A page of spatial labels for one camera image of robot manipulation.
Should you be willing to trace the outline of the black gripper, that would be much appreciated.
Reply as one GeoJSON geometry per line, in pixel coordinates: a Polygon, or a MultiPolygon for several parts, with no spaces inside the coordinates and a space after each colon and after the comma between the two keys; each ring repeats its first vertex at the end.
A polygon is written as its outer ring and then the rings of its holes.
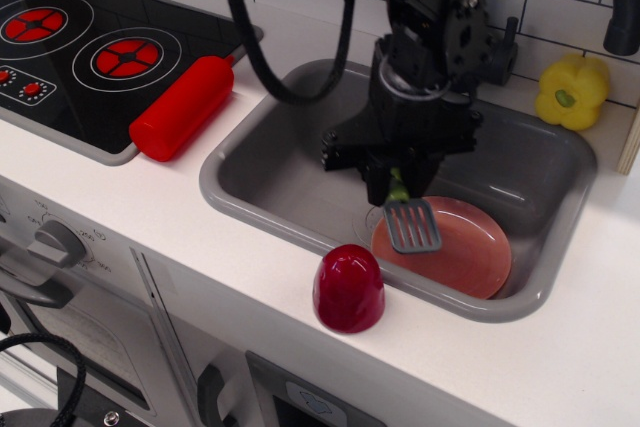
{"type": "Polygon", "coordinates": [[[483,117],[471,104],[466,97],[422,101],[370,93],[358,113],[323,133],[323,166],[359,169],[373,206],[386,201],[394,167],[409,196],[422,197],[444,156],[474,149],[483,117]]]}

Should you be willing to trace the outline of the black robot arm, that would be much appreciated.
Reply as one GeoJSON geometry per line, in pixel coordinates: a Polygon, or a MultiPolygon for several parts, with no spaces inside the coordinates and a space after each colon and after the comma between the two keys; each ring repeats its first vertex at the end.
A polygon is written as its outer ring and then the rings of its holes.
{"type": "Polygon", "coordinates": [[[325,168],[356,168],[375,206],[394,169],[420,197],[445,156],[474,149],[482,117],[449,96],[475,94],[496,44],[484,0],[387,0],[387,13],[391,31],[375,44],[365,106],[323,136],[325,168]]]}

